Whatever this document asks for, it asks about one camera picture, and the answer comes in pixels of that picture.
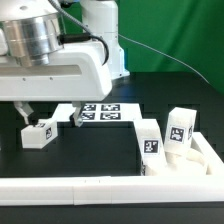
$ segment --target green screen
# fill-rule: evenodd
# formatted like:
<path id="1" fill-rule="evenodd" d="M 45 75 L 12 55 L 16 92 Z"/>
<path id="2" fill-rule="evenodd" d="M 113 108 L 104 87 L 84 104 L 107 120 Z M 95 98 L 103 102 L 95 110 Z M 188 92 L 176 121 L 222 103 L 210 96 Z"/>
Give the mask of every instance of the green screen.
<path id="1" fill-rule="evenodd" d="M 175 57 L 224 93 L 223 0 L 118 0 L 119 33 Z M 81 19 L 74 4 L 69 13 Z M 81 32 L 65 21 L 67 33 Z M 166 57 L 120 38 L 130 72 L 190 71 Z"/>

